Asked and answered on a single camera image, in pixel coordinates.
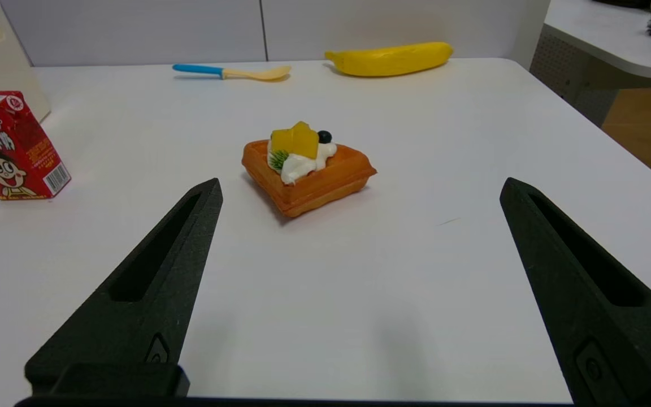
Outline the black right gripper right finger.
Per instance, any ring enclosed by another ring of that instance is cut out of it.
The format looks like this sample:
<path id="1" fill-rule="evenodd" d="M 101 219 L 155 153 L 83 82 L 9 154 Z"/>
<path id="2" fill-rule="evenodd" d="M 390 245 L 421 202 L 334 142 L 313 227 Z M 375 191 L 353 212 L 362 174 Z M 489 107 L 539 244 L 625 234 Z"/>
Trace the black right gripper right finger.
<path id="1" fill-rule="evenodd" d="M 500 203 L 573 402 L 651 405 L 651 289 L 530 184 Z"/>

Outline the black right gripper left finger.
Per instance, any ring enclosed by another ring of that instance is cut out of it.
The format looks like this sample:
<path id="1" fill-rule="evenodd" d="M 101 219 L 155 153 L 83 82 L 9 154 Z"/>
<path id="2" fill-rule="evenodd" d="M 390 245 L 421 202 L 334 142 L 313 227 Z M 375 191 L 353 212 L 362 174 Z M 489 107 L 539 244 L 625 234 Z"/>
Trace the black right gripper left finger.
<path id="1" fill-rule="evenodd" d="M 223 204 L 186 192 L 25 364 L 33 396 L 186 396 L 179 356 Z"/>

